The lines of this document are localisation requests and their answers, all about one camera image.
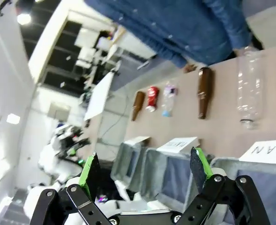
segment blue jacket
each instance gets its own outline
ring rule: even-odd
[[[182,68],[211,65],[251,42],[240,0],[85,0]]]

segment person's hand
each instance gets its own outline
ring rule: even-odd
[[[194,70],[196,70],[197,66],[195,66],[195,64],[189,64],[187,63],[184,67],[184,73],[189,73],[189,72],[192,72]]]

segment brown glass bottle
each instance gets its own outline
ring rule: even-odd
[[[145,93],[142,91],[138,91],[136,94],[136,98],[134,99],[132,121],[136,120],[139,111],[143,107],[144,99],[145,99]]]
[[[199,119],[205,119],[209,102],[213,95],[214,71],[209,67],[203,67],[198,73],[198,99],[199,99]]]

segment plastic bottle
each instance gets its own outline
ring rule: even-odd
[[[253,47],[240,52],[238,75],[238,111],[240,122],[253,129],[263,110],[264,68],[262,54]]]
[[[174,80],[167,82],[164,89],[164,98],[163,98],[163,113],[162,116],[171,117],[171,112],[174,106],[175,96],[177,95],[177,85]]]

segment bolt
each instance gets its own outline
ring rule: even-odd
[[[242,177],[242,178],[240,179],[240,182],[243,183],[243,184],[246,183],[246,178]]]
[[[110,223],[112,225],[117,225],[118,224],[116,219],[110,219]]]
[[[173,219],[174,223],[177,223],[177,221],[179,221],[180,217],[181,217],[180,215],[175,216]]]
[[[214,178],[214,181],[216,181],[216,182],[220,182],[221,180],[222,180],[222,178],[219,177],[219,176],[216,176],[216,177]]]

